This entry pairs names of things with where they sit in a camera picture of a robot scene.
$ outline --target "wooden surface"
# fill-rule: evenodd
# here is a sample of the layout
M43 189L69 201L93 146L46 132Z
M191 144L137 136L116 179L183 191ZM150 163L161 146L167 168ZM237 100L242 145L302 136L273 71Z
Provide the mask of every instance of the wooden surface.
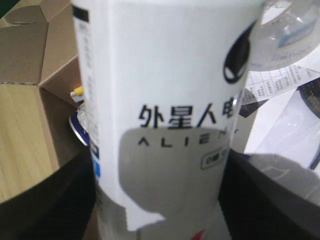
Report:
M0 203L53 172L37 91L36 86L0 84Z

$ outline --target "alienware logo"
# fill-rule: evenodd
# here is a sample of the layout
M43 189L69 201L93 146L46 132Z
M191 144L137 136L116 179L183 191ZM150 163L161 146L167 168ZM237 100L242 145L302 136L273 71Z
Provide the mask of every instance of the alienware logo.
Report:
M236 40L226 56L223 75L229 84L237 83L247 69L250 54L249 37L254 26L255 22Z

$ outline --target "clear plastic bottle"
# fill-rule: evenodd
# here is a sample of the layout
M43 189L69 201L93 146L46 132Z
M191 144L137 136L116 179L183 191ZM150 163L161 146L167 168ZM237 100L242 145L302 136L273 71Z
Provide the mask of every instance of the clear plastic bottle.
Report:
M318 0L266 1L250 70L280 69L308 55L320 43Z

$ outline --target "cardboard box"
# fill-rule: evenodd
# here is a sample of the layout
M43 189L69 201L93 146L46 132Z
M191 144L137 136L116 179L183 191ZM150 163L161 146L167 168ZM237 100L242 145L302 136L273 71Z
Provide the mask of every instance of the cardboard box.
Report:
M81 85L70 0L43 0L9 12L0 28L0 84L38 89L38 109L54 170L84 146L69 116L76 110L70 92Z

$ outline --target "white can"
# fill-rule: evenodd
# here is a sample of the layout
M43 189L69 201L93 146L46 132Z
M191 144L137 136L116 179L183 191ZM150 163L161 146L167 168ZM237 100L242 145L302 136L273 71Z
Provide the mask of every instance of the white can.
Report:
M101 238L212 239L262 1L72 2Z

